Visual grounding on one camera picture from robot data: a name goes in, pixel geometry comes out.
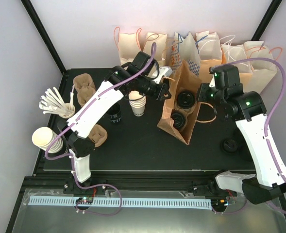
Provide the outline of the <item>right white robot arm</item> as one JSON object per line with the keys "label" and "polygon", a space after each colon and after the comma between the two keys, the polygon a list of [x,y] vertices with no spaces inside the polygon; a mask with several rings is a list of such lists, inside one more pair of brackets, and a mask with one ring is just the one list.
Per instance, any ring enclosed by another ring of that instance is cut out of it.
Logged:
{"label": "right white robot arm", "polygon": [[267,110],[255,91],[244,92],[238,68],[220,65],[209,68],[210,83],[202,83],[197,100],[214,107],[217,116],[230,117],[241,132],[255,166],[255,174],[225,171],[208,183],[218,196],[226,189],[242,193],[253,204],[271,201],[286,193],[286,166],[269,130]]}

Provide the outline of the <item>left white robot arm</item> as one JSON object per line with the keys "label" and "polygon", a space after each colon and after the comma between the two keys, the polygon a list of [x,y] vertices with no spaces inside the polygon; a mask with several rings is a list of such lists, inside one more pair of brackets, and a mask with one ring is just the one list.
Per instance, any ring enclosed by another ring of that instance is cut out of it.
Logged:
{"label": "left white robot arm", "polygon": [[171,74],[170,67],[160,67],[150,55],[139,52],[132,62],[113,67],[90,100],[66,122],[58,123],[72,159],[72,173],[76,177],[74,187],[81,194],[88,193],[92,186],[89,166],[95,143],[88,137],[91,130],[114,104],[131,91],[155,100],[169,99],[169,87],[161,80]]}

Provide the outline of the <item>brown kraft paper bag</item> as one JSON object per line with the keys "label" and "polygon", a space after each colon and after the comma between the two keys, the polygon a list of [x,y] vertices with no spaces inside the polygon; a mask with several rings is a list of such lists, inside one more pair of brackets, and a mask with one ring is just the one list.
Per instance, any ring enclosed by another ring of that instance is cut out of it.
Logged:
{"label": "brown kraft paper bag", "polygon": [[211,119],[198,120],[202,104],[210,108],[213,106],[196,100],[202,81],[190,70],[186,61],[182,61],[169,80],[171,98],[164,101],[162,116],[157,127],[189,145],[195,124],[211,123],[217,117],[212,114]]}

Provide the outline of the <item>black cup lid stack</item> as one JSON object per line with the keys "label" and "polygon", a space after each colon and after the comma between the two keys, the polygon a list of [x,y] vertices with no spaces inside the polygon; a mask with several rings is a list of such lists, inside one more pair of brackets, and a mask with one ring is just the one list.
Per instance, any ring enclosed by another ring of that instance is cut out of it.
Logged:
{"label": "black cup lid stack", "polygon": [[238,143],[231,138],[226,138],[220,143],[220,148],[225,153],[236,153],[238,151]]}

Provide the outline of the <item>brown pulp cup carrier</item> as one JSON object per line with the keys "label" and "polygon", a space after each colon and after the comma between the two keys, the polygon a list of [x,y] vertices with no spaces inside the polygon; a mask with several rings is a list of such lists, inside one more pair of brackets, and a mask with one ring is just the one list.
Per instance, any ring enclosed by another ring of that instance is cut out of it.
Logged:
{"label": "brown pulp cup carrier", "polygon": [[182,109],[180,108],[177,103],[174,104],[174,109],[172,111],[179,111],[181,112],[187,119],[187,124],[185,128],[182,130],[189,130],[190,128],[194,128],[198,116],[199,111],[199,103],[196,103],[192,108],[190,109]]}

